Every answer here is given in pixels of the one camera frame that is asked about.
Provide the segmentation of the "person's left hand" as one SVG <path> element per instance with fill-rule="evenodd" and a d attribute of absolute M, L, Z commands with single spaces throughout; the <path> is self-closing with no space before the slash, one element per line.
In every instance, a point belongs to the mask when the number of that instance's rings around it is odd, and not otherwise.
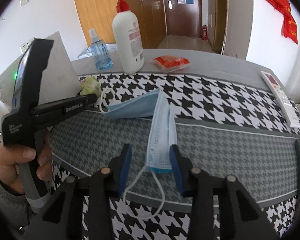
<path fill-rule="evenodd" d="M 33 160 L 36 160 L 38 163 L 37 177 L 45 182 L 52 180 L 52 152 L 49 146 L 49 139 L 49 131 L 45 130 L 43 133 L 43 147 L 39 154 L 36 153 L 36 150 L 23 145 L 0 147 L 0 182 L 6 187 L 8 192 L 16 196 L 25 193 L 19 180 L 18 165 Z"/>

